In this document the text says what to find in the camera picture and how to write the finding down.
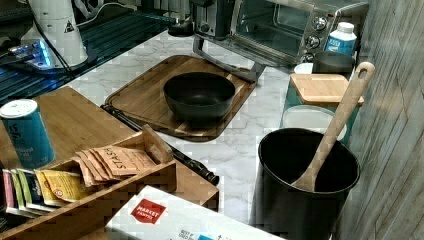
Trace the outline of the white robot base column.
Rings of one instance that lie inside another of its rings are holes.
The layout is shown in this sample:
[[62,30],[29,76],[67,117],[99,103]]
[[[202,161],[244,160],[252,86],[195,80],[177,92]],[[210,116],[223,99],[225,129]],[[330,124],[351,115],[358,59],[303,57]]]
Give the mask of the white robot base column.
[[69,67],[88,59],[74,17],[71,0],[27,0],[34,15],[33,26],[21,38],[34,46],[36,57],[28,61],[39,70]]

